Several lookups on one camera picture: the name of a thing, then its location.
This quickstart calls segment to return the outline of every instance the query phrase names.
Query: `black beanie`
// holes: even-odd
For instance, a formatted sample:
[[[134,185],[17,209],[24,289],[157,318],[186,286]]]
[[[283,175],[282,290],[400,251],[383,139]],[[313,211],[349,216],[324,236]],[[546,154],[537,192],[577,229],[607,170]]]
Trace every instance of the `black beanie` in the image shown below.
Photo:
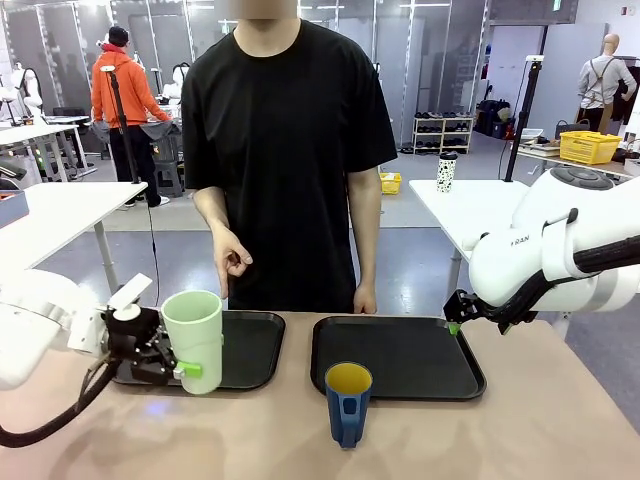
[[[129,41],[129,32],[117,25],[109,29],[109,43],[116,47],[124,47]]]

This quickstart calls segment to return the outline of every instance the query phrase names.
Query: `light green cup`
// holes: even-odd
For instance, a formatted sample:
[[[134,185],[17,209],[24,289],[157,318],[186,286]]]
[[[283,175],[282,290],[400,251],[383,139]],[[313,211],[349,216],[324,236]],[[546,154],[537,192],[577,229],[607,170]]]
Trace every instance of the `light green cup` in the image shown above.
[[[160,309],[178,360],[174,373],[193,395],[205,395],[222,381],[222,300],[205,291],[168,298]]]

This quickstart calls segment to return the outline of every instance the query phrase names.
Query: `black bag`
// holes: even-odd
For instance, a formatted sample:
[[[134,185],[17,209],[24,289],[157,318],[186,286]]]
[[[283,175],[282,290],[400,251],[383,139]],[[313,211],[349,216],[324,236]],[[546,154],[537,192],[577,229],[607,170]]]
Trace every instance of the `black bag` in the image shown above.
[[[585,132],[591,129],[591,123],[586,118],[583,118],[578,123],[569,124],[565,120],[560,120],[556,125],[556,136],[560,138],[561,133],[565,132]]]

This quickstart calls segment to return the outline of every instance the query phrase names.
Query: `mug handle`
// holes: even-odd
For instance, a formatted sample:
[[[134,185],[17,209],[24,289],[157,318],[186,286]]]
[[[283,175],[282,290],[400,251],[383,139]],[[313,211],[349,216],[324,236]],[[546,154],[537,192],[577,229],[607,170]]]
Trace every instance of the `mug handle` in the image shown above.
[[[353,400],[356,402],[355,413],[346,413],[344,410],[345,400]],[[356,446],[356,433],[358,431],[358,422],[360,421],[360,397],[354,397],[350,395],[338,395],[338,401],[340,402],[340,422],[342,423],[342,442],[340,446],[342,448],[355,448]]]

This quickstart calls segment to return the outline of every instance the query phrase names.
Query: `shoe rack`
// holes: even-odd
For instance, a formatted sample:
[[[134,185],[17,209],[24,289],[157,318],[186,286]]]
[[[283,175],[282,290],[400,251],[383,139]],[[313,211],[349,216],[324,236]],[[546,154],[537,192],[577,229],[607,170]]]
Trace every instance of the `shoe rack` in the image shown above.
[[[429,128],[434,131],[418,132],[418,129]],[[440,154],[443,152],[468,153],[471,147],[471,132],[473,131],[472,117],[451,118],[414,118],[413,119],[413,153]],[[460,144],[450,145],[450,141],[460,139]],[[432,144],[427,147],[419,145]]]

